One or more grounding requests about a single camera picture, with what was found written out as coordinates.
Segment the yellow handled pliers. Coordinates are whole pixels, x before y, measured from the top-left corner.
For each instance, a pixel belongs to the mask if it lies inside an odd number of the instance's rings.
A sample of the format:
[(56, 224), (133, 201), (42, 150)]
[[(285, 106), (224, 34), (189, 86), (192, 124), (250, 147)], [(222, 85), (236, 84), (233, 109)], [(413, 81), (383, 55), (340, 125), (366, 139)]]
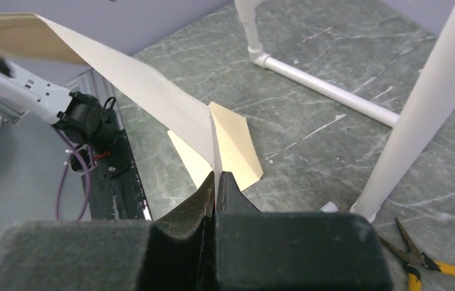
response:
[(422, 277), (418, 267), (455, 277), (455, 265), (433, 260), (418, 248), (397, 218), (394, 219), (394, 223), (405, 244), (406, 251), (400, 250), (381, 236), (379, 236), (379, 240), (401, 262), (401, 266), (408, 276), (408, 290), (422, 290)]

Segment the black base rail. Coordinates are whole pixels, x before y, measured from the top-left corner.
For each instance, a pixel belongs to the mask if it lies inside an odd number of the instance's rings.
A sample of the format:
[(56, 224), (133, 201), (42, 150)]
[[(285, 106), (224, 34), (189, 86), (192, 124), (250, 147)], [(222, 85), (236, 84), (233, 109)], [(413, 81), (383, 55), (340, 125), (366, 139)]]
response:
[(113, 148), (95, 154), (96, 166), (91, 170), (91, 194), (88, 200), (91, 218), (153, 220), (141, 176), (122, 122), (119, 104), (109, 81), (94, 70), (85, 72), (80, 85), (83, 92), (98, 98), (105, 107), (107, 121), (118, 134)]

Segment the tan paper envelope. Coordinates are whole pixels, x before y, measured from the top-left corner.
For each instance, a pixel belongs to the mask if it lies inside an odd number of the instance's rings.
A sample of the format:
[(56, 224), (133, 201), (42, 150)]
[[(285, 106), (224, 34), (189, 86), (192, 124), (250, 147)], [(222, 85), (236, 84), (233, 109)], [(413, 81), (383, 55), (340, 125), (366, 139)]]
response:
[[(233, 174), (243, 192), (260, 181), (263, 175), (247, 120), (213, 101), (208, 106), (215, 121), (222, 168)], [(200, 187), (212, 171), (209, 163), (172, 131), (167, 134), (194, 185)]]

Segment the white letter paper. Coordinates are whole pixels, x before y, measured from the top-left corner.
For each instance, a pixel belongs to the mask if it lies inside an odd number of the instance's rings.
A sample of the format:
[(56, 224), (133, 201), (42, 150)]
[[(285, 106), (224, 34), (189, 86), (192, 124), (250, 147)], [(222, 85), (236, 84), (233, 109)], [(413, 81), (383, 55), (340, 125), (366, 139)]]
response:
[(210, 108), (153, 67), (32, 13), (0, 14), (0, 56), (88, 64), (208, 162), (222, 171)]

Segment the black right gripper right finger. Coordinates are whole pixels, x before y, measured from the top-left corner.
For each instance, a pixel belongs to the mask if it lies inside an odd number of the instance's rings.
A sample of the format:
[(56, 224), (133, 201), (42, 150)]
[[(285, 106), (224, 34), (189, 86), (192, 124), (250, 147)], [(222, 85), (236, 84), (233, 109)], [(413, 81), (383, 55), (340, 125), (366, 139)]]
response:
[(234, 176), (219, 180), (219, 290), (391, 290), (376, 231), (359, 215), (261, 212)]

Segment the white PVC pipe frame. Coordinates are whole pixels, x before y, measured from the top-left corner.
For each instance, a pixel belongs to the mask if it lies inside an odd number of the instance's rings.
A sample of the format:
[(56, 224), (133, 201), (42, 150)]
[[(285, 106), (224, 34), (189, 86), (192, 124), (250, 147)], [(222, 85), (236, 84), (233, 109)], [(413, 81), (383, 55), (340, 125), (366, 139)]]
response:
[(272, 58), (259, 40), (258, 5), (258, 1), (235, 3), (252, 63), (391, 127), (391, 135), (350, 209), (374, 221), (381, 205), (455, 109), (455, 5), (400, 114)]

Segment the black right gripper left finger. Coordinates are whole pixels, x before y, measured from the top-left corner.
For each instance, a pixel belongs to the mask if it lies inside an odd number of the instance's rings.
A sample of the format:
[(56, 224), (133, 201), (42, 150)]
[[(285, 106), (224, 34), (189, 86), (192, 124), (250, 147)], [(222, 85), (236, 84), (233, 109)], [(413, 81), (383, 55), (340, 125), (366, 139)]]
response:
[(0, 290), (193, 290), (214, 174), (157, 221), (25, 222), (0, 237)]

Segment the white green glue stick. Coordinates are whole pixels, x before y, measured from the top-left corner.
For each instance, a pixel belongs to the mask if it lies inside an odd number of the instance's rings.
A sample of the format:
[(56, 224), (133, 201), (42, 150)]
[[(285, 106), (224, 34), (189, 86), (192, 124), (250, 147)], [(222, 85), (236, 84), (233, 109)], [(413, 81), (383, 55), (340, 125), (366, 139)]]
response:
[(335, 205), (335, 203), (333, 203), (332, 201), (327, 202), (319, 209), (319, 212), (322, 213), (336, 213), (338, 211), (339, 211), (338, 206)]

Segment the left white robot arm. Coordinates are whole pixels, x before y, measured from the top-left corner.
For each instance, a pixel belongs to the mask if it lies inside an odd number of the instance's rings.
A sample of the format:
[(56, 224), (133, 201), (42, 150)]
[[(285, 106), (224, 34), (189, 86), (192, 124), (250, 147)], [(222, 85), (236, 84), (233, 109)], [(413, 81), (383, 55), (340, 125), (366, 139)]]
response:
[(0, 57), (0, 97), (38, 115), (75, 151), (82, 170), (84, 158), (76, 146), (88, 146), (91, 166), (102, 168), (104, 178), (120, 175), (130, 167), (130, 149), (109, 98), (105, 103), (93, 95), (52, 84)]

